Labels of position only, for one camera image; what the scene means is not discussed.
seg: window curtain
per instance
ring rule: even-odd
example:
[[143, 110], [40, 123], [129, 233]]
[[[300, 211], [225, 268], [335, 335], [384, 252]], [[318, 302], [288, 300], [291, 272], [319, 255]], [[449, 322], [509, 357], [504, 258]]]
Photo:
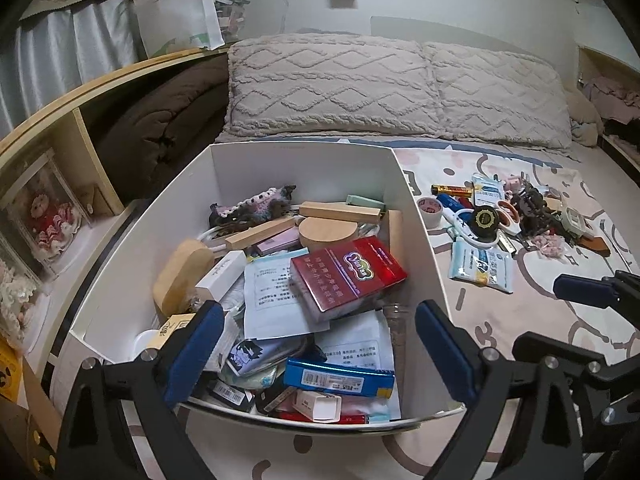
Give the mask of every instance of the window curtain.
[[23, 20], [0, 43], [0, 139], [73, 88], [145, 58], [131, 0], [85, 0]]

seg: blue box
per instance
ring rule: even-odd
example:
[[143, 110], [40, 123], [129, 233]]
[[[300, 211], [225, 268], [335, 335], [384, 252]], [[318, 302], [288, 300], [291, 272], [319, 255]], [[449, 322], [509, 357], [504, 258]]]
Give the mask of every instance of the blue box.
[[391, 397], [395, 374], [392, 370], [369, 370], [302, 359], [287, 359], [284, 383], [301, 390], [361, 397]]

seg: doll in red dress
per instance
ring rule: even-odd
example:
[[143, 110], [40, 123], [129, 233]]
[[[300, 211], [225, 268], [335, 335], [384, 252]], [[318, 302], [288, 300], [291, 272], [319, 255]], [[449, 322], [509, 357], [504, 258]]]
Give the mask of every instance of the doll in red dress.
[[62, 253], [80, 227], [79, 211], [70, 202], [56, 206], [39, 193], [31, 202], [30, 227], [38, 247], [47, 258]]

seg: red cigarette pack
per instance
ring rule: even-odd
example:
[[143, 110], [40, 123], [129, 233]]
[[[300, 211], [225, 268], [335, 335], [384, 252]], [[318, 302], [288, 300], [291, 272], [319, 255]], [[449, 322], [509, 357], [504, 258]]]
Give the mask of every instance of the red cigarette pack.
[[[277, 412], [278, 418], [284, 420], [294, 420], [296, 422], [313, 422], [299, 412]], [[342, 415], [338, 422], [329, 422], [329, 424], [368, 424], [369, 417], [367, 415]]]
[[290, 273], [316, 321], [349, 314], [407, 277], [375, 236], [292, 258]]

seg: white tote bag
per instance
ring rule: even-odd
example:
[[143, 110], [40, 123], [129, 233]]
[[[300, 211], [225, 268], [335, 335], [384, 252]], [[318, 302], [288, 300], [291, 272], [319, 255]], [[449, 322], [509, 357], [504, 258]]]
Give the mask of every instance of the white tote bag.
[[225, 43], [213, 0], [133, 0], [133, 4], [149, 57]]

